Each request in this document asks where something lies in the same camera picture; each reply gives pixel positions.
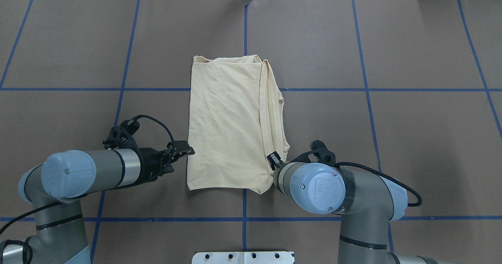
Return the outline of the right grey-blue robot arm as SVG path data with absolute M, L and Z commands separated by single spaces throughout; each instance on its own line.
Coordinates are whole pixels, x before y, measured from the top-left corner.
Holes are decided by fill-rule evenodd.
M 339 264 L 437 264 L 424 256 L 396 255 L 387 249 L 391 221 L 422 205 L 413 188 L 369 166 L 338 162 L 323 141 L 291 161 L 268 155 L 275 188 L 304 211 L 341 217 Z

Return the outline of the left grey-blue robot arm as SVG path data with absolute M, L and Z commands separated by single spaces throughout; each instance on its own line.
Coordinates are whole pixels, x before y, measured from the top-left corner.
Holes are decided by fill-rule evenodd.
M 133 134 L 140 128 L 140 118 L 165 129 L 169 135 L 165 150 L 137 145 Z M 154 182 L 172 173 L 172 164 L 181 157 L 195 153 L 186 140 L 175 141 L 165 124 L 147 115 L 113 126 L 103 145 L 103 150 L 54 153 L 22 176 L 18 192 L 33 209 L 9 221 L 1 232 L 33 215 L 36 234 L 24 240 L 3 240 L 2 264 L 91 263 L 81 198 Z

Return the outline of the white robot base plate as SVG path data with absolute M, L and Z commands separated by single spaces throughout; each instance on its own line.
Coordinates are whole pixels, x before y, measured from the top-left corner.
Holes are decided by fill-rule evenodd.
M 290 251 L 231 251 L 200 252 L 192 257 L 192 264 L 294 264 Z

